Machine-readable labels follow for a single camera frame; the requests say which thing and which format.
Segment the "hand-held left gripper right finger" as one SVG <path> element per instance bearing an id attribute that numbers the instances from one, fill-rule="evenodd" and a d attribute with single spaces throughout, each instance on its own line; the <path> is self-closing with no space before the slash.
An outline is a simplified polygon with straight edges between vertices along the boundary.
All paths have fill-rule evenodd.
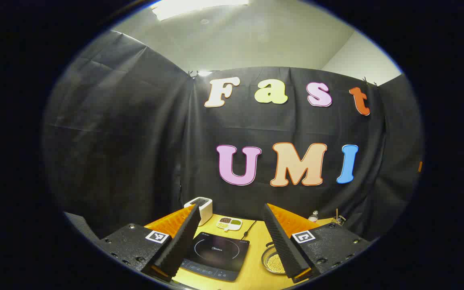
<path id="1" fill-rule="evenodd" d="M 263 207 L 263 220 L 286 276 L 294 283 L 339 268 L 371 246 L 337 222 L 319 226 L 269 203 Z"/>

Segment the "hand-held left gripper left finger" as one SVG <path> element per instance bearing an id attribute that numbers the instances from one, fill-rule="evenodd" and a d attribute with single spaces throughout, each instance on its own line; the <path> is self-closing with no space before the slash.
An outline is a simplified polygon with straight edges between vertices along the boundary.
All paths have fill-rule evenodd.
<path id="1" fill-rule="evenodd" d="M 95 244 L 125 266 L 170 282 L 191 249 L 200 220 L 199 206 L 193 204 L 145 226 L 127 224 Z"/>

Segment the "steel pot with black handles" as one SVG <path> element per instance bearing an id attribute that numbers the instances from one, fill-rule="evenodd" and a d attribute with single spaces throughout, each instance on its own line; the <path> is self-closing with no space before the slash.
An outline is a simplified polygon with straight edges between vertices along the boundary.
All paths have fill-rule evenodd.
<path id="1" fill-rule="evenodd" d="M 286 271 L 282 264 L 282 259 L 276 250 L 274 242 L 269 242 L 265 246 L 266 249 L 261 256 L 261 262 L 264 268 L 270 273 L 285 275 Z"/>

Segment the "black induction cooktop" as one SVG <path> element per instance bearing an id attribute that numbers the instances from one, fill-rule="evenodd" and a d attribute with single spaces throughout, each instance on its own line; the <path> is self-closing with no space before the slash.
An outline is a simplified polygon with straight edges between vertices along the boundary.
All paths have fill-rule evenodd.
<path id="1" fill-rule="evenodd" d="M 181 268 L 209 278 L 234 282 L 250 242 L 201 232 L 192 240 Z"/>

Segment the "pile of yellow soybeans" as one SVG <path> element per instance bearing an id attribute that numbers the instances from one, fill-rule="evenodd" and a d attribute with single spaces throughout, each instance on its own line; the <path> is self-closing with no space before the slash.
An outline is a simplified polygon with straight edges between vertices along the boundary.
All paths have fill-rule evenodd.
<path id="1" fill-rule="evenodd" d="M 271 253 L 267 255 L 266 257 L 264 257 L 263 265 L 269 272 L 272 272 L 278 275 L 284 275 L 286 273 L 285 268 L 282 265 L 280 256 L 278 255 L 277 252 Z"/>

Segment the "white toaster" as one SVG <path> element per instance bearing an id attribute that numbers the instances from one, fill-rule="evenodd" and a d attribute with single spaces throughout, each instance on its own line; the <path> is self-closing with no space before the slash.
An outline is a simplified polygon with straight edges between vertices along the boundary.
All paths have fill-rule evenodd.
<path id="1" fill-rule="evenodd" d="M 190 205 L 197 205 L 199 207 L 199 213 L 201 220 L 198 226 L 204 225 L 213 215 L 213 200 L 206 197 L 196 197 L 184 204 L 184 208 Z"/>

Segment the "white divided dish of beans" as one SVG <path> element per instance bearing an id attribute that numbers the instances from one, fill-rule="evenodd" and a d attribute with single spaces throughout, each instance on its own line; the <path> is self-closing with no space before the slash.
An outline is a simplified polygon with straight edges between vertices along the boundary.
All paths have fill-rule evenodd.
<path id="1" fill-rule="evenodd" d="M 216 226 L 224 231 L 238 231 L 241 229 L 243 221 L 232 217 L 221 217 Z"/>

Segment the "black backdrop cloth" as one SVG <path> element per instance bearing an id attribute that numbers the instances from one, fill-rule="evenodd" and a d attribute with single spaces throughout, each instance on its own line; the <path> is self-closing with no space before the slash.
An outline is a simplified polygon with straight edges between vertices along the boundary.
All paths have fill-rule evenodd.
<path id="1" fill-rule="evenodd" d="M 53 89 L 43 147 L 61 208 L 100 237 L 206 197 L 215 214 L 245 219 L 263 219 L 266 203 L 338 212 L 372 240 L 409 204 L 424 137 L 405 75 L 376 86 L 267 66 L 192 78 L 107 31 Z"/>

